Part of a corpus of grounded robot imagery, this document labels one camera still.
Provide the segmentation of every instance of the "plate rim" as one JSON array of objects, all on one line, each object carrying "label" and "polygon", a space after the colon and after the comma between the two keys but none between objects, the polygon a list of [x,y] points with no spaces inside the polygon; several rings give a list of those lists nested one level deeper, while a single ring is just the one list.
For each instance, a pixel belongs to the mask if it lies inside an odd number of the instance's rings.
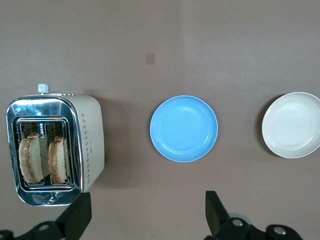
[{"label": "plate rim", "polygon": [[298,158],[303,158],[311,153],[313,153],[314,151],[316,151],[319,147],[320,147],[320,141],[318,143],[318,145],[312,149],[312,151],[309,151],[307,152],[306,154],[299,154],[299,156],[286,156],[285,154],[279,154],[278,152],[274,151],[271,147],[270,147],[270,142],[269,141],[266,141],[266,130],[265,130],[265,125],[266,125],[266,121],[267,121],[267,118],[269,116],[269,113],[271,112],[272,108],[274,108],[274,106],[282,99],[285,99],[291,95],[308,95],[310,97],[312,97],[313,99],[315,99],[315,101],[318,101],[320,103],[320,99],[311,94],[311,93],[308,93],[308,92],[304,92],[304,91],[295,91],[295,92],[290,92],[290,93],[286,93],[280,97],[278,97],[275,101],[273,101],[273,103],[267,108],[267,110],[265,111],[264,113],[264,116],[263,116],[263,119],[262,119],[262,124],[261,124],[261,132],[262,132],[262,138],[265,142],[265,144],[267,145],[267,147],[276,155],[282,157],[282,158],[287,158],[287,159],[298,159]]},{"label": "plate rim", "polygon": [[[196,157],[196,158],[193,158],[193,159],[190,159],[190,160],[186,160],[186,161],[181,161],[181,160],[177,160],[177,159],[174,159],[172,157],[169,157],[169,156],[166,156],[164,153],[162,153],[158,148],[157,148],[157,145],[155,144],[154,142],[154,137],[152,135],[152,129],[153,129],[153,123],[155,122],[155,115],[157,113],[157,111],[164,105],[166,104],[167,102],[169,101],[173,101],[175,99],[179,99],[179,98],[189,98],[189,99],[193,99],[193,100],[196,100],[196,101],[199,101],[201,102],[202,104],[205,104],[208,109],[210,110],[210,113],[212,114],[213,116],[213,119],[214,119],[214,123],[215,123],[215,126],[216,126],[216,133],[214,134],[214,136],[212,138],[214,138],[211,146],[208,148],[208,150],[203,153],[201,156],[199,157]],[[210,107],[210,105],[208,103],[206,103],[204,100],[200,99],[199,97],[196,97],[196,96],[192,96],[192,95],[177,95],[177,96],[173,96],[173,97],[170,97],[166,100],[164,100],[156,109],[155,111],[153,112],[152,114],[152,117],[151,117],[151,120],[150,120],[150,126],[149,126],[149,135],[150,135],[150,138],[151,138],[151,141],[152,141],[152,144],[153,146],[155,147],[155,149],[165,158],[171,160],[171,161],[174,161],[174,162],[177,162],[177,163],[189,163],[189,162],[194,162],[202,157],[204,157],[212,148],[213,146],[215,145],[216,141],[217,141],[217,138],[218,138],[218,132],[219,132],[219,123],[218,123],[218,119],[217,119],[217,116],[214,112],[214,110]]]}]

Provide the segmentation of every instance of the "toaster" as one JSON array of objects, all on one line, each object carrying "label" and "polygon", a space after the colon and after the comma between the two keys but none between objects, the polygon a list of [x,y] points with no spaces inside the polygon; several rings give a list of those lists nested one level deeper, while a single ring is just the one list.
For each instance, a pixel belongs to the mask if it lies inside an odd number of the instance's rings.
[{"label": "toaster", "polygon": [[[87,192],[105,165],[101,107],[92,96],[50,93],[47,82],[38,84],[38,94],[15,99],[7,108],[7,137],[15,188],[20,199],[31,206],[66,206]],[[63,138],[64,182],[53,174],[37,182],[26,181],[19,147],[28,136],[39,139],[40,158],[48,161],[50,144]]]}]

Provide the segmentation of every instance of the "blue plate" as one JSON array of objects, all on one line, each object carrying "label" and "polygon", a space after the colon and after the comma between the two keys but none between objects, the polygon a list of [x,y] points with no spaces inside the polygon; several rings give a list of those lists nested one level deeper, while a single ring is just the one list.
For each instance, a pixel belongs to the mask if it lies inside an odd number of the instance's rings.
[{"label": "blue plate", "polygon": [[164,101],[150,123],[154,147],[167,159],[191,162],[206,155],[216,142],[218,121],[214,111],[194,96]]}]

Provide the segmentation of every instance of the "plate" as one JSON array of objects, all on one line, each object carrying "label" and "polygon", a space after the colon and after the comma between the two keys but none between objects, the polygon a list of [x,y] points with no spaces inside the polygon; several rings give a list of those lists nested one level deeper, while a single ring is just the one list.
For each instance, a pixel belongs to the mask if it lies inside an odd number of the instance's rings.
[{"label": "plate", "polygon": [[169,98],[150,123],[154,147],[167,159],[191,162],[206,155],[216,142],[218,121],[203,100],[188,95]]},{"label": "plate", "polygon": [[262,120],[262,136],[280,157],[304,157],[320,146],[320,100],[292,92],[274,101]]}]

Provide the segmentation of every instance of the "bread slice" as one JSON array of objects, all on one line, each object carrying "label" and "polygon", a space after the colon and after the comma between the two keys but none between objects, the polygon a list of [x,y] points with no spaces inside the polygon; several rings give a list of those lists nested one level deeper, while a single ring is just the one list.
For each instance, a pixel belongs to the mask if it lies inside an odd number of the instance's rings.
[{"label": "bread slice", "polygon": [[67,180],[65,141],[63,136],[56,136],[49,144],[48,163],[54,184],[63,184]]},{"label": "bread slice", "polygon": [[31,133],[22,139],[19,145],[21,173],[24,180],[30,184],[40,182],[44,178],[39,137],[37,132]]}]

